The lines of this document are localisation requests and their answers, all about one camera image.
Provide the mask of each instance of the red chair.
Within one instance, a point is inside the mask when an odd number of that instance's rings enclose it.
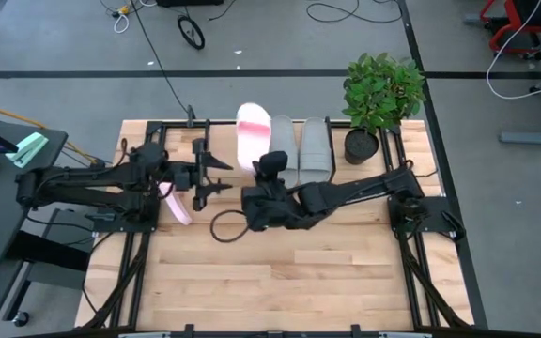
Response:
[[[506,17],[490,18],[487,11],[494,5],[496,0],[488,0],[481,13],[479,20],[484,28],[492,32],[489,48],[498,52],[504,43],[528,21],[539,0],[505,0]],[[541,3],[532,19],[519,34],[508,44],[502,52],[507,54],[520,54],[524,59],[541,60]]]

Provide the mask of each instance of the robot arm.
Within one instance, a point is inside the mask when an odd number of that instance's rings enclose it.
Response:
[[[205,150],[205,141],[193,141],[195,163],[168,161],[162,146],[147,143],[131,150],[129,161],[112,168],[70,169],[52,167],[34,169],[18,175],[16,199],[23,207],[43,207],[66,202],[93,207],[108,207],[122,217],[134,221],[147,220],[160,203],[158,185],[170,182],[177,191],[195,187],[193,209],[206,206],[207,197],[231,186],[212,183],[209,167],[230,170],[232,167],[215,159]],[[117,187],[121,192],[93,190],[96,187]]]
[[[286,162],[286,153],[280,151],[267,154],[255,163],[256,186],[241,190],[241,208],[250,230],[281,226],[310,229],[339,207],[386,195],[393,195],[401,202],[411,217],[424,213],[416,203],[424,197],[423,191],[407,166],[344,184],[308,183],[288,190],[277,177]]]

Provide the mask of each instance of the green leaves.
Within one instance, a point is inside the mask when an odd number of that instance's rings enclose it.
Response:
[[[373,93],[376,93],[376,92],[379,92],[381,89],[385,88],[385,85],[387,84],[387,81],[383,80],[383,79],[378,79],[374,84],[373,84]]]
[[[381,63],[381,62],[385,61],[386,58],[387,58],[387,53],[381,53],[381,54],[379,54],[377,56],[376,61]]]
[[[387,53],[377,57],[362,54],[358,62],[348,64],[343,83],[344,100],[353,127],[389,128],[402,118],[419,113],[425,78],[409,58],[395,61]]]
[[[363,122],[363,117],[360,116],[360,115],[357,115],[357,116],[352,117],[352,121],[351,121],[350,125],[352,127],[359,127],[362,122]]]

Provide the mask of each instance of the wooden tabletop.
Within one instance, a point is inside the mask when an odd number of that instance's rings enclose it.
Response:
[[[145,120],[124,121],[120,139],[126,138],[129,146],[141,145],[146,124]],[[295,126],[299,139],[301,124]],[[333,182],[383,174],[381,150],[361,165],[344,160],[347,132],[332,130],[337,169]],[[433,172],[436,167],[424,121],[404,121],[402,132],[415,174]],[[191,142],[198,137],[203,137],[203,129],[170,130],[165,147],[171,160],[193,161]],[[352,324],[360,324],[363,330],[412,329],[386,198],[341,207],[309,231],[273,228],[222,244],[210,236],[209,222],[220,211],[240,209],[240,187],[254,185],[254,180],[237,164],[233,125],[212,125],[209,147],[216,158],[237,168],[210,170],[210,176],[235,187],[210,197],[203,211],[192,211],[193,223],[188,226],[162,204],[159,227],[149,245],[138,330],[184,330],[185,324],[195,324],[196,330],[345,331]],[[397,159],[395,145],[391,150]],[[425,195],[441,194],[438,175],[419,181]],[[192,197],[192,192],[182,194],[185,206],[191,205]],[[217,232],[225,238],[235,236],[245,225],[243,217],[234,214],[218,222]],[[455,244],[437,234],[423,237],[433,283],[456,313],[472,323]],[[124,238],[124,234],[114,234],[93,253],[85,290],[96,307],[116,285]],[[131,287],[125,294],[121,323],[127,320],[130,291]],[[418,282],[417,292],[428,325],[425,295]],[[92,315],[83,298],[76,325]]]

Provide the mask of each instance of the gray floor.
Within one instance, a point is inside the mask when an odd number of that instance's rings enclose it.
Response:
[[[108,0],[120,5],[120,0]],[[354,2],[331,3],[352,6]],[[479,0],[407,0],[425,68],[485,71],[492,53],[487,33],[461,23]],[[221,7],[192,8],[207,47],[197,52],[176,29],[177,14],[140,11],[167,69],[344,69],[363,52],[410,56],[402,23],[310,20],[303,0],[239,0],[220,20]],[[394,4],[362,1],[361,14],[385,20]],[[338,15],[318,11],[327,18]],[[0,70],[144,70],[153,55],[138,22],[123,35],[94,0],[9,0],[0,14]],[[505,57],[498,71],[541,71],[540,63]],[[272,115],[339,117],[341,78],[172,79],[200,117],[229,118],[255,101]],[[527,80],[499,80],[503,94],[523,94]],[[499,131],[541,131],[541,95],[506,101],[481,80],[430,80],[442,136],[468,228],[478,283],[492,329],[541,332],[541,146],[505,146]],[[66,130],[88,152],[110,160],[126,118],[179,118],[161,78],[0,80],[0,107]],[[68,159],[60,160],[71,165]],[[45,210],[40,216],[47,217]],[[28,224],[29,230],[39,227]],[[23,309],[33,319],[21,329],[0,323],[0,337],[71,328],[80,294],[33,287]]]

